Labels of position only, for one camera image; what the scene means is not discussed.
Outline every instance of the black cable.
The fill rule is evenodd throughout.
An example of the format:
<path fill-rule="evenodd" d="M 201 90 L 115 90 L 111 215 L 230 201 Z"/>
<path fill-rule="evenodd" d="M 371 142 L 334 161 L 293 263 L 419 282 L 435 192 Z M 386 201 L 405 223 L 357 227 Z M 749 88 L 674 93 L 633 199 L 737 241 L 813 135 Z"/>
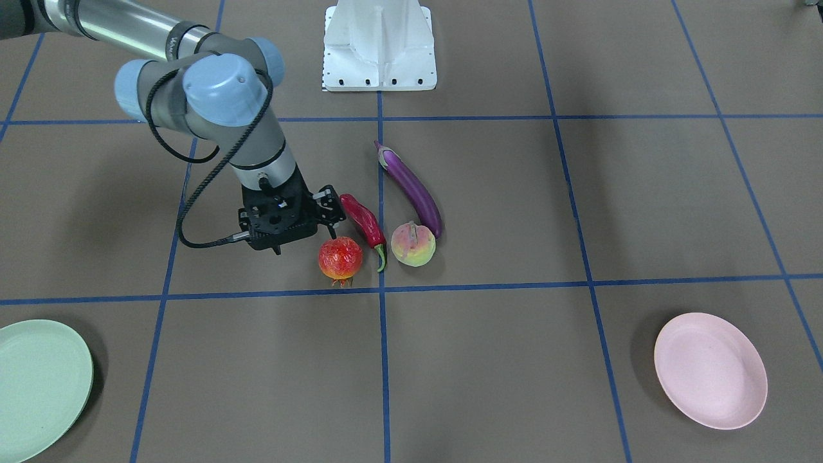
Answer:
<path fill-rule="evenodd" d="M 209 162 L 212 159 L 214 159 L 214 156 L 217 156 L 217 153 L 220 151 L 220 147 L 215 147 L 214 151 L 212 151 L 206 157 L 191 158 L 191 157 L 188 157 L 188 156 L 184 156 L 184 155 L 180 154 L 179 152 L 175 151 L 174 148 L 172 148 L 171 146 L 169 146 L 168 143 L 165 142 L 165 140 L 160 135 L 160 133 L 157 132 L 157 126 L 154 123 L 154 118 L 151 117 L 151 102 L 154 100 L 155 94 L 157 93 L 158 90 L 160 90 L 160 87 L 164 86 L 168 81 L 173 79 L 174 76 L 177 75 L 177 72 L 178 72 L 178 69 L 175 69 L 174 71 L 171 71 L 171 72 L 167 73 L 166 75 L 161 77 L 160 80 L 155 82 L 155 84 L 151 87 L 151 90 L 149 90 L 149 95 L 146 98 L 146 122 L 149 124 L 149 129 L 151 130 L 151 134 L 155 136 L 155 139 L 157 140 L 157 142 L 162 147 L 164 147 L 167 152 L 170 152 L 172 154 L 172 156 L 180 159 L 181 161 L 188 162 L 189 164 L 202 164 L 203 162 Z"/>
<path fill-rule="evenodd" d="M 210 248 L 214 246 L 222 246 L 228 243 L 234 243 L 239 241 L 242 238 L 235 238 L 234 235 L 227 236 L 225 238 L 221 238 L 215 241 L 209 241 L 208 243 L 192 243 L 191 241 L 187 240 L 183 234 L 183 220 L 186 218 L 186 214 L 188 214 L 189 209 L 192 208 L 194 202 L 198 200 L 198 197 L 203 192 L 204 189 L 214 180 L 217 174 L 223 170 L 223 167 L 226 167 L 226 164 L 229 163 L 231 158 L 243 147 L 243 144 L 246 143 L 246 140 L 252 134 L 254 129 L 260 123 L 260 120 L 266 114 L 266 110 L 268 110 L 268 105 L 272 101 L 272 93 L 274 92 L 274 86 L 272 85 L 272 79 L 266 74 L 265 72 L 261 71 L 260 69 L 254 70 L 260 77 L 263 78 L 263 83 L 266 85 L 266 100 L 263 102 L 263 106 L 258 111 L 257 115 L 254 116 L 254 120 L 252 120 L 251 124 L 249 124 L 248 128 L 243 132 L 243 135 L 237 140 L 237 143 L 229 150 L 229 152 L 220 159 L 220 162 L 214 166 L 211 172 L 206 175 L 206 178 L 200 182 L 200 185 L 194 190 L 191 196 L 188 197 L 186 200 L 186 204 L 180 210 L 180 213 L 177 215 L 177 224 L 175 226 L 175 230 L 177 231 L 177 237 L 180 239 L 180 242 L 185 244 L 190 248 Z"/>

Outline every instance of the blue joint cap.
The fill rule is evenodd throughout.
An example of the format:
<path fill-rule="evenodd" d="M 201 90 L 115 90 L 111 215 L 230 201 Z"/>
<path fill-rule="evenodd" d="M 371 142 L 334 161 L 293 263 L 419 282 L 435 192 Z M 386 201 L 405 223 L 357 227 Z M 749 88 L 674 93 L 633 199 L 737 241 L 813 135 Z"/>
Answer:
<path fill-rule="evenodd" d="M 139 97 L 137 96 L 137 79 L 140 78 L 140 71 L 148 59 L 134 59 L 125 63 L 117 72 L 114 78 L 114 97 L 120 104 L 120 108 L 132 119 L 146 122 L 146 115 L 143 114 Z"/>
<path fill-rule="evenodd" d="M 226 127 L 250 124 L 267 94 L 251 63 L 236 54 L 198 60 L 183 75 L 183 89 L 195 112 Z"/>
<path fill-rule="evenodd" d="M 249 37 L 249 40 L 258 46 L 260 53 L 266 59 L 268 76 L 272 79 L 272 85 L 277 87 L 283 82 L 283 77 L 286 75 L 286 63 L 283 62 L 283 55 L 269 39 Z"/>

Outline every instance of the toy fruit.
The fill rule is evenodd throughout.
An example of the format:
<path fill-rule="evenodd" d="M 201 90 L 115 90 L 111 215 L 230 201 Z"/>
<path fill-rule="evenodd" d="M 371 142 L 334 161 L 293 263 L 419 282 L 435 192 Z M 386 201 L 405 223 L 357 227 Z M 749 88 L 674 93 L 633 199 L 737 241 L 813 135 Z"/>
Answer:
<path fill-rule="evenodd" d="M 435 254 L 435 235 L 425 225 L 404 223 L 392 233 L 392 253 L 402 264 L 420 267 Z"/>
<path fill-rule="evenodd" d="M 380 230 L 377 218 L 366 206 L 358 203 L 357 199 L 348 193 L 340 195 L 340 204 L 343 205 L 346 215 L 360 228 L 360 233 L 369 243 L 369 247 L 377 251 L 380 256 L 377 271 L 382 272 L 386 268 L 386 237 L 383 235 L 383 230 Z"/>
<path fill-rule="evenodd" d="M 347 281 L 351 286 L 350 278 L 363 264 L 363 250 L 350 237 L 340 236 L 320 246 L 318 264 L 323 274 L 332 279 L 332 286 L 339 282 L 342 288 Z"/>

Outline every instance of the red chili pepper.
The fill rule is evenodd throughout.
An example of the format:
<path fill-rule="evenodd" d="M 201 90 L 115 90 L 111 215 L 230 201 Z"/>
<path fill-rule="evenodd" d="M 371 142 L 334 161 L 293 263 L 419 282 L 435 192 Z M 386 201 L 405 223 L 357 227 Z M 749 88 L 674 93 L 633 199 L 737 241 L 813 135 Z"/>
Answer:
<path fill-rule="evenodd" d="M 354 220 L 360 228 L 360 232 L 369 243 L 369 247 L 377 251 L 380 256 L 380 266 L 377 271 L 382 272 L 386 268 L 386 236 L 380 230 L 377 218 L 366 206 L 358 203 L 357 199 L 348 193 L 340 195 L 340 203 L 343 205 L 346 215 L 351 217 L 351 220 Z"/>

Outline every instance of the pink plate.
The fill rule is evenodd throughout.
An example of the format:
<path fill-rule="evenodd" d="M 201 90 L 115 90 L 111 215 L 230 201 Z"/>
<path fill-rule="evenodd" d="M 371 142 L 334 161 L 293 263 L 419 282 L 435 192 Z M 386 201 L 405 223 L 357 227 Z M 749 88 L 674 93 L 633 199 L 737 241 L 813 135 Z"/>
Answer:
<path fill-rule="evenodd" d="M 666 323 L 654 367 L 672 403 L 704 426 L 742 428 L 765 406 L 768 381 L 757 349 L 717 316 L 695 312 Z"/>

